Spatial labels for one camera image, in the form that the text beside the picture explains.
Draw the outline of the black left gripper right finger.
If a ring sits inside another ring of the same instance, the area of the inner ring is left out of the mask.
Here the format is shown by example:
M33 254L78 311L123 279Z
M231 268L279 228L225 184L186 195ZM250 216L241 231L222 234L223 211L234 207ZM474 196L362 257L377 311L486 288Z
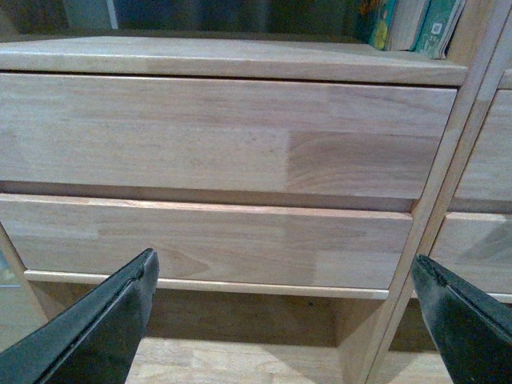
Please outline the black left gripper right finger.
M510 383L511 307L423 254L410 276L452 382Z

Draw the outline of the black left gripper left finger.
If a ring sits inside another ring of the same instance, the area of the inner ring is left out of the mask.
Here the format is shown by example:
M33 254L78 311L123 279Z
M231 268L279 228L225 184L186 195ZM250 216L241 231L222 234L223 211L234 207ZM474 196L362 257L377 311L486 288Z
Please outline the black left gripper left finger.
M3 383L124 383L150 318L158 255L144 250L1 353Z

